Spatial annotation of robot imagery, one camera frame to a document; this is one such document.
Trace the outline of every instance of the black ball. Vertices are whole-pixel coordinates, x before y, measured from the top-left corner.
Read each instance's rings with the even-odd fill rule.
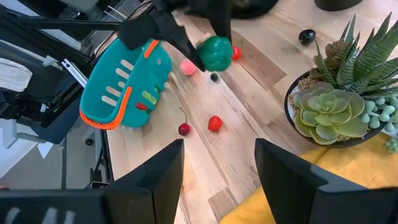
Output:
[[[213,73],[213,74],[210,75],[210,79],[211,79],[211,81],[215,82],[218,79],[218,75]]]
[[[315,40],[317,33],[312,29],[303,30],[300,35],[298,35],[298,40],[302,45],[308,45]]]

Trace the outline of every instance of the black machine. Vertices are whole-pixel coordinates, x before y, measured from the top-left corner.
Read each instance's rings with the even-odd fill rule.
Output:
[[[172,224],[183,162],[178,139],[102,189],[0,190],[0,223]]]
[[[369,190],[265,139],[255,158],[277,224],[398,223],[398,187]]]
[[[204,71],[204,64],[188,39],[185,29],[177,25],[171,14],[174,9],[186,6],[205,15],[218,36],[231,40],[231,0],[152,0],[150,7],[143,14],[124,22],[46,19],[26,16],[0,5],[0,40],[43,57],[49,55],[59,62],[66,59],[88,77],[98,57],[85,55],[38,29],[117,30],[119,38],[129,49],[135,49],[150,38],[165,40]],[[23,93],[5,93],[0,99],[0,118],[27,118],[38,121],[41,127],[46,128],[80,97],[81,92],[79,83],[74,82],[46,100]],[[45,113],[39,110],[42,108],[46,109]]]

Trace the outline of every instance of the strawberry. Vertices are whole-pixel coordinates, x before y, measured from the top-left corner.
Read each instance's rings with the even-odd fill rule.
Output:
[[[184,113],[185,115],[185,122],[182,123],[179,127],[178,127],[178,133],[182,136],[186,136],[187,134],[189,134],[189,132],[191,131],[191,127],[187,124],[187,114],[182,110],[182,108],[180,108],[180,110]]]
[[[218,131],[220,129],[220,127],[223,125],[223,121],[221,120],[221,118],[219,118],[218,116],[212,116],[209,119],[209,124],[207,126],[207,128],[210,131]]]

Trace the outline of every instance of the wooden table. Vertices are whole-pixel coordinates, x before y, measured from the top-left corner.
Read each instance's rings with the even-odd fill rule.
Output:
[[[253,21],[233,21],[233,45],[243,57],[233,62],[213,83],[210,73],[187,77],[178,66],[184,56],[169,44],[164,47],[174,69],[150,121],[141,129],[120,127],[108,131],[114,178],[118,179],[153,156],[174,139],[188,115],[191,133],[184,137],[184,180],[175,223],[216,223],[259,186],[254,164],[254,140],[265,138],[300,154],[315,148],[302,139],[285,118],[283,100],[290,84],[314,66],[315,43],[299,44],[299,33],[314,29],[324,47],[340,38],[348,21],[357,15],[356,33],[363,45],[373,27],[379,28],[398,1],[365,0],[340,12],[318,9],[313,0],[280,0],[268,15]],[[393,14],[392,21],[398,19]],[[193,43],[211,32],[208,21],[177,15]],[[398,49],[393,52],[398,56]],[[224,126],[207,130],[218,115]]]

